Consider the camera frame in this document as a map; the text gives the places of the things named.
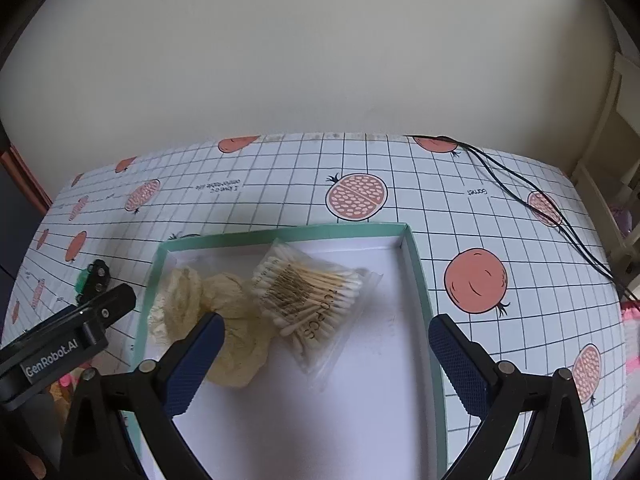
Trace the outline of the pink hair roller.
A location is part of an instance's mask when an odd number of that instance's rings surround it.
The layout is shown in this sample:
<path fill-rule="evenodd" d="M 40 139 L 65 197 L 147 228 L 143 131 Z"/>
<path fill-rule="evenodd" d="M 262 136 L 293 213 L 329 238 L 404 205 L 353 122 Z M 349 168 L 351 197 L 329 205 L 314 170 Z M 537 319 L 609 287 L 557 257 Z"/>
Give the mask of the pink hair roller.
<path fill-rule="evenodd" d="M 70 402 L 70 399 L 73 397 L 84 370 L 83 367 L 76 367 L 58 380 L 58 388 L 60 388 L 61 396 L 67 402 Z"/>

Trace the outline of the green plastic toy figure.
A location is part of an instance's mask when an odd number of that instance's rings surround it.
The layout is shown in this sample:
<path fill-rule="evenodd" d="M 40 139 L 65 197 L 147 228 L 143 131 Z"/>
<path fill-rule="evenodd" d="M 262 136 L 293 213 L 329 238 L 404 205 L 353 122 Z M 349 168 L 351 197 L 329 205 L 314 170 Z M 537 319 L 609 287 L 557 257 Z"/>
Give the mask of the green plastic toy figure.
<path fill-rule="evenodd" d="M 89 271 L 87 269 L 82 270 L 77 277 L 75 283 L 75 290 L 78 294 L 81 294 L 85 288 L 86 281 L 88 280 Z"/>

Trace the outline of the cream lace scrunchie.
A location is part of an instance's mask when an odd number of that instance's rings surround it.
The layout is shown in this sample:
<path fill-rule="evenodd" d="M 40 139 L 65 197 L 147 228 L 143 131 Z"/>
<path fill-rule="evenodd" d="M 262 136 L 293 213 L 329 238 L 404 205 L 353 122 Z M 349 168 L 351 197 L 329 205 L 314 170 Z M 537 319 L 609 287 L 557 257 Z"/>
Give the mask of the cream lace scrunchie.
<path fill-rule="evenodd" d="M 160 280 L 148 314 L 148 330 L 163 348 L 212 321 L 207 333 L 219 348 L 206 378 L 221 387 L 244 388 L 266 365 L 276 330 L 230 273 L 204 276 L 190 266 L 172 269 Z"/>

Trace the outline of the cotton swabs plastic bag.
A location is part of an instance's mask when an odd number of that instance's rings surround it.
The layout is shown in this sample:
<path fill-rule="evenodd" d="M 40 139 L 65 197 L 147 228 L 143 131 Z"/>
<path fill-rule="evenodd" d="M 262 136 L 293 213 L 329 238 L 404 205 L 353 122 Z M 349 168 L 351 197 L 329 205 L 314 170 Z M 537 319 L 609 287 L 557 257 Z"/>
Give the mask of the cotton swabs plastic bag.
<path fill-rule="evenodd" d="M 247 293 L 321 391 L 380 281 L 382 276 L 368 269 L 329 262 L 275 240 L 254 269 Z"/>

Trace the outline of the teal shallow box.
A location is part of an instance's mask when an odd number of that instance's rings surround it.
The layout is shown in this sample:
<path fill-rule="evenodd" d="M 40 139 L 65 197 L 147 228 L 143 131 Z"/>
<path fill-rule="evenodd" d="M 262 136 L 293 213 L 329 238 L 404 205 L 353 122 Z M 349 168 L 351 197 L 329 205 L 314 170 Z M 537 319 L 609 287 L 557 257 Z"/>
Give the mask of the teal shallow box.
<path fill-rule="evenodd" d="M 332 223 L 186 236 L 158 246 L 142 311 L 188 266 L 247 280 L 280 240 L 311 258 L 362 271 L 363 303 L 335 347 L 308 367 L 288 338 L 242 388 L 203 382 L 177 416 L 214 479 L 437 479 L 447 467 L 444 390 L 428 348 L 420 254 L 405 223 Z"/>

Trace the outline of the pomegranate grid tablecloth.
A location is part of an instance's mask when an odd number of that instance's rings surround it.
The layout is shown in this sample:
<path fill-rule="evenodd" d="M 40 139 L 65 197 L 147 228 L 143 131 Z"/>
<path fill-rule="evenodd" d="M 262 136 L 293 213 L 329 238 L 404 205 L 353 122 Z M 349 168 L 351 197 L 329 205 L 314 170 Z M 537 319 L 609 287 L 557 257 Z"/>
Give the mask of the pomegranate grid tablecloth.
<path fill-rule="evenodd" d="M 132 156 L 67 183 L 18 271 L 1 338 L 70 304 L 103 259 L 144 292 L 160 243 L 332 223 L 405 223 L 433 309 L 522 370 L 587 372 L 592 474 L 612 469 L 625 401 L 620 300 L 561 170 L 426 136 L 242 136 Z"/>

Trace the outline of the white wooden shelf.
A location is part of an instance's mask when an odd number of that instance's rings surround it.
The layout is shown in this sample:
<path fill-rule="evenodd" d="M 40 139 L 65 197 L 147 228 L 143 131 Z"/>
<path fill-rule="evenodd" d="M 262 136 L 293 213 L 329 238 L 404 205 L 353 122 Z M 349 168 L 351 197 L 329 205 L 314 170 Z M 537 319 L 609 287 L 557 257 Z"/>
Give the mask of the white wooden shelf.
<path fill-rule="evenodd" d="M 608 262 L 628 272 L 639 261 L 639 66 L 620 52 L 596 128 L 570 180 Z"/>

